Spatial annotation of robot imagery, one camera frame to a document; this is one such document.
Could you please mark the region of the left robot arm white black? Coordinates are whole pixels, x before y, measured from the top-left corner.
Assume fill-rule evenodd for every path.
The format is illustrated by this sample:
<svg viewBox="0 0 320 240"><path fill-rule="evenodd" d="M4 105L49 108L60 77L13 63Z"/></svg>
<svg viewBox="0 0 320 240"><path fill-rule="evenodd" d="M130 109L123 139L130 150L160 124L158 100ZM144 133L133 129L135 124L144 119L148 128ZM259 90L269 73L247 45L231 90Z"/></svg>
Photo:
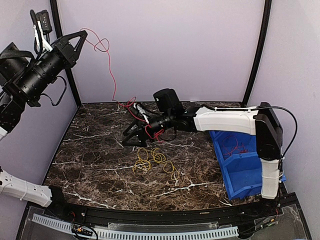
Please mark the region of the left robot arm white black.
<svg viewBox="0 0 320 240"><path fill-rule="evenodd" d="M12 132L25 106L40 107L39 99L61 71L76 65L88 33L85 30L59 37L35 59L11 42L0 54L0 137Z"/></svg>

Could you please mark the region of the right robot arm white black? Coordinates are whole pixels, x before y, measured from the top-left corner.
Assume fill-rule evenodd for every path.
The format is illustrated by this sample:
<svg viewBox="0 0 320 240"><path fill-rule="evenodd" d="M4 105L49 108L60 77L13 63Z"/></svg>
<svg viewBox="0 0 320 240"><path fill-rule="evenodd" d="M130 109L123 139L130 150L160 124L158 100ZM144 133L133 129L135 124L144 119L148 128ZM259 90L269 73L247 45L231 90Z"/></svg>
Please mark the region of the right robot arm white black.
<svg viewBox="0 0 320 240"><path fill-rule="evenodd" d="M154 94L158 114L150 115L134 104L129 112L134 121L124 131L123 146L145 148L161 139L168 129L209 132L229 199L252 195L264 198L255 213L266 217L275 208L283 178L282 161L286 151L283 128L267 102L246 108L219 108L207 105L184 107L173 89Z"/></svg>

